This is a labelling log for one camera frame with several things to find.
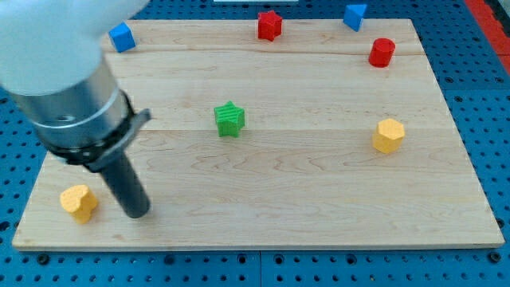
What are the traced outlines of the black grey tool mount bracket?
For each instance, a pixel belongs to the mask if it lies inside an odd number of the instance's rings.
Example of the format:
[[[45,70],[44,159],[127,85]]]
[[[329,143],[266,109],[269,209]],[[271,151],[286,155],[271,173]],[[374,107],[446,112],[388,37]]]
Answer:
[[[151,119],[145,108],[136,113],[127,94],[118,90],[116,98],[97,114],[62,130],[69,134],[64,140],[70,143],[49,143],[47,149],[71,165],[83,165],[97,173],[125,159],[124,150],[135,139],[141,127]]]

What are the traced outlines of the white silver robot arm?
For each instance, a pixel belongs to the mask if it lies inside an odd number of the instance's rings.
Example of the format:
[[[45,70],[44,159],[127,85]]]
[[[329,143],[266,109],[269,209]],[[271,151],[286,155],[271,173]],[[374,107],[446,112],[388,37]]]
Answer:
[[[125,149],[149,121],[136,112],[104,58],[102,37],[146,0],[1,4],[1,86],[45,148],[98,173],[131,218],[150,200]]]

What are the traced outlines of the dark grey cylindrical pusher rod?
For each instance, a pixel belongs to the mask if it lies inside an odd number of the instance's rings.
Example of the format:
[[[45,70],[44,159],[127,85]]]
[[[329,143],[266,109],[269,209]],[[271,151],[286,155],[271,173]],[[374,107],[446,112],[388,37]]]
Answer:
[[[100,176],[129,218],[141,218],[149,211],[150,199],[124,153],[102,167]]]

